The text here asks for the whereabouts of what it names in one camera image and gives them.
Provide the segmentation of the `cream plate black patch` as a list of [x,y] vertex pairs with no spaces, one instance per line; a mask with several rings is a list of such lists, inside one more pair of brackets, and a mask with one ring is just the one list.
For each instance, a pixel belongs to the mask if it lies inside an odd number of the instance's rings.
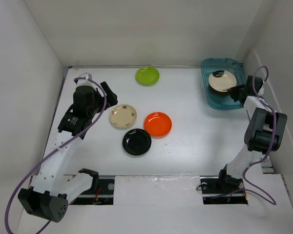
[[218,70],[210,74],[209,79],[210,88],[218,93],[227,93],[228,90],[237,85],[236,77],[229,71]]

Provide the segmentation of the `cream plate small flowers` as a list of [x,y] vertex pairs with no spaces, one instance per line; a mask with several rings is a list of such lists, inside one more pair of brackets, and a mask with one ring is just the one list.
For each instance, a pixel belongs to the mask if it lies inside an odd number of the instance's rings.
[[131,127],[136,122],[136,119],[136,109],[128,104],[116,106],[109,115],[111,124],[119,129]]

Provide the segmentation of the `orange plate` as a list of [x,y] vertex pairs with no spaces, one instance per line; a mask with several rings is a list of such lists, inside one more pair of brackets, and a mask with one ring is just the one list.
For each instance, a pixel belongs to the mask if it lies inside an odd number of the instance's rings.
[[153,112],[145,118],[144,129],[152,137],[165,137],[172,129],[172,120],[167,114],[163,112]]

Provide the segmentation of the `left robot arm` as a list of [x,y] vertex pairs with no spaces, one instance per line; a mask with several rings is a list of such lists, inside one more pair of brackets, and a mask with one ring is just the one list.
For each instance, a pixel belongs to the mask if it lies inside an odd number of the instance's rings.
[[83,192],[94,193],[99,188],[98,172],[82,168],[70,180],[65,170],[86,132],[100,118],[103,111],[118,103],[117,95],[104,81],[94,89],[94,81],[85,78],[77,84],[73,103],[62,117],[50,156],[43,159],[39,174],[28,189],[21,189],[18,199],[25,211],[48,221],[60,222],[68,205]]

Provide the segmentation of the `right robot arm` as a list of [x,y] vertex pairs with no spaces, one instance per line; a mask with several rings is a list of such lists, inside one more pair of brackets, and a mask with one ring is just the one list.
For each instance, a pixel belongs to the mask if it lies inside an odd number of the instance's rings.
[[245,170],[259,160],[259,155],[267,157],[281,145],[288,117],[268,106],[259,95],[262,90],[262,78],[253,76],[248,76],[244,85],[229,89],[230,97],[241,102],[251,119],[244,136],[245,145],[216,179],[217,189],[222,192],[238,189],[245,180]]

